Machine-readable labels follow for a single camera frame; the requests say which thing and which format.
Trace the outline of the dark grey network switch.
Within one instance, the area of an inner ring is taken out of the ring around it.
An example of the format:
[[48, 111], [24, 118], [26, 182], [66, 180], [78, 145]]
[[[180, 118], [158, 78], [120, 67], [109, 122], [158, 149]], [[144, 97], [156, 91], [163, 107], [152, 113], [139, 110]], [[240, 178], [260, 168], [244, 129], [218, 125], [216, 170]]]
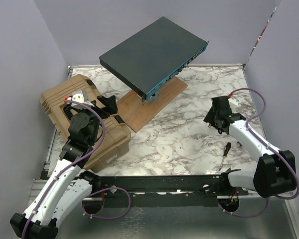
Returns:
[[99, 60], [146, 101], [207, 46], [207, 41], [161, 17], [101, 55]]

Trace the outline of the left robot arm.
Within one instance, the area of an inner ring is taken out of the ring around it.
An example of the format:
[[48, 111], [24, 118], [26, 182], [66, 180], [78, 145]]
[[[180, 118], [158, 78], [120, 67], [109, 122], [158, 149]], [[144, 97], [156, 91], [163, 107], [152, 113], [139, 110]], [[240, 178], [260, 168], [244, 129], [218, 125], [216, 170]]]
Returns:
[[77, 113], [71, 118], [68, 140], [48, 181], [24, 210], [15, 213], [10, 225], [21, 239], [54, 239], [64, 219], [86, 196], [96, 196], [100, 184], [77, 175], [106, 135], [100, 108], [78, 90], [65, 99]]

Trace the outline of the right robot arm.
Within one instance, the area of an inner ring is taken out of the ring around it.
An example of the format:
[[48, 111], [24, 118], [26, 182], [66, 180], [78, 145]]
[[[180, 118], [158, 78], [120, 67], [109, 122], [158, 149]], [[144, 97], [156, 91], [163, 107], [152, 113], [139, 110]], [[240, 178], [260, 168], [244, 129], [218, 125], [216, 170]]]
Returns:
[[219, 182], [219, 189], [230, 195], [237, 187], [256, 191], [261, 197], [268, 198], [297, 188], [295, 178], [295, 156], [289, 151], [282, 151], [267, 142], [261, 135], [246, 126], [246, 119], [240, 113], [233, 113], [229, 98], [212, 98], [212, 106], [204, 122], [235, 138], [248, 151], [257, 163], [253, 171], [229, 170], [227, 178]]

